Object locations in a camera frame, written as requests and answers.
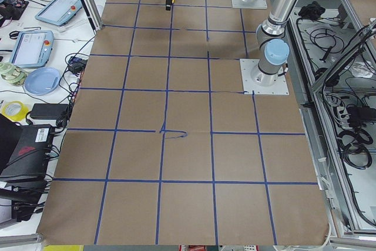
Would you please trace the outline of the black power brick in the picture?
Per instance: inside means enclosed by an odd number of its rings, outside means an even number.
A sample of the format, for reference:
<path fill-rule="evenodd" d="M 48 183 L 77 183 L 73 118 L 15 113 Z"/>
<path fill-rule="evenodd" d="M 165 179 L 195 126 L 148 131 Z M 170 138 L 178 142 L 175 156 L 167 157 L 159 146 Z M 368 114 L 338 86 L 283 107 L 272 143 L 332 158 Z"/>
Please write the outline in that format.
<path fill-rule="evenodd" d="M 32 119 L 57 120 L 67 110 L 68 104 L 65 103 L 36 103 L 29 116 Z"/>

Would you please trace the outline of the teach pendant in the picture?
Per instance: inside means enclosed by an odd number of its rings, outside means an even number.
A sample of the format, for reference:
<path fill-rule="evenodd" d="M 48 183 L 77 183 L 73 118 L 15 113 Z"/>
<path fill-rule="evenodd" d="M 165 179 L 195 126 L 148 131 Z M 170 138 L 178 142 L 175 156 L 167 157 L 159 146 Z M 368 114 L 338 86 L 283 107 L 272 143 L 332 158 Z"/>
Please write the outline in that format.
<path fill-rule="evenodd" d="M 20 32 L 10 63 L 19 68 L 40 68 L 49 60 L 54 42 L 52 31 Z"/>
<path fill-rule="evenodd" d="M 82 8 L 80 0 L 52 0 L 35 15 L 35 19 L 47 24 L 63 26 Z"/>

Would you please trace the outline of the lower teach pendant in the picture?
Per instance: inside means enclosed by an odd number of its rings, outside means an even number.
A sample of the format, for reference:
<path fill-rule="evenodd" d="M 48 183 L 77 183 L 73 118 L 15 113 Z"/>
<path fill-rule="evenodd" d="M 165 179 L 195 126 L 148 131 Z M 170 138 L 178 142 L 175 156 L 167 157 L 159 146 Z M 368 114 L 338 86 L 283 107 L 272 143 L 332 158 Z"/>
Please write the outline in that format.
<path fill-rule="evenodd" d="M 40 68 L 49 60 L 54 42 L 52 31 L 20 32 L 10 63 L 19 68 Z"/>

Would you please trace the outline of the black computer box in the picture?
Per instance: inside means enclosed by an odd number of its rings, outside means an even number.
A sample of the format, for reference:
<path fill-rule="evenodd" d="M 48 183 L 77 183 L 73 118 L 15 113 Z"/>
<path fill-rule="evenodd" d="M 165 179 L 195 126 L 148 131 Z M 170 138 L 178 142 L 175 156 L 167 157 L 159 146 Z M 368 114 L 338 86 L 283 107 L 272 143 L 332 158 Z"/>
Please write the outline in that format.
<path fill-rule="evenodd" d="M 17 125 L 1 115 L 1 181 L 44 179 L 54 131 L 50 124 Z"/>

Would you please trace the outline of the light blue plate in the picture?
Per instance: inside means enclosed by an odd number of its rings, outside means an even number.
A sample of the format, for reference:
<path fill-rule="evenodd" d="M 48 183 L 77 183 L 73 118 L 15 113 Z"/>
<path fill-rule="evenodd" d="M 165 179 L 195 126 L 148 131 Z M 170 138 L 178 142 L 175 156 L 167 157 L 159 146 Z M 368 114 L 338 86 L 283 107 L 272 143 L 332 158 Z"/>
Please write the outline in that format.
<path fill-rule="evenodd" d="M 61 75 L 55 68 L 38 68 L 27 76 L 23 88 L 33 95 L 46 95 L 58 87 L 60 78 Z"/>

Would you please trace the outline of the yellow tape roll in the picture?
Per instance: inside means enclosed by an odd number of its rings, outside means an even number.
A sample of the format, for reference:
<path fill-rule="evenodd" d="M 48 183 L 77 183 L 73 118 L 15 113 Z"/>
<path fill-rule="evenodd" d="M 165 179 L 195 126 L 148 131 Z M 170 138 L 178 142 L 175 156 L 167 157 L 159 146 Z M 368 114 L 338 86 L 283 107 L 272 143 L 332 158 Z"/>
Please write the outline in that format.
<path fill-rule="evenodd" d="M 28 112 L 28 107 L 20 101 L 6 102 L 1 108 L 1 114 L 14 122 L 19 122 L 26 118 Z"/>

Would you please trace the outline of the upper teach pendant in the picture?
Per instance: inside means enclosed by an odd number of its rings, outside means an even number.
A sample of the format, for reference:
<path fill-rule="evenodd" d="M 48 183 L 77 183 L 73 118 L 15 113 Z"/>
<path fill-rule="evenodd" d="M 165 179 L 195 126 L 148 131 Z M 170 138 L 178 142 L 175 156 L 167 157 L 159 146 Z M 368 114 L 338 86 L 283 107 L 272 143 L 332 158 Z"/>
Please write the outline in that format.
<path fill-rule="evenodd" d="M 35 15 L 35 19 L 47 24 L 63 26 L 82 8 L 80 0 L 52 0 Z"/>

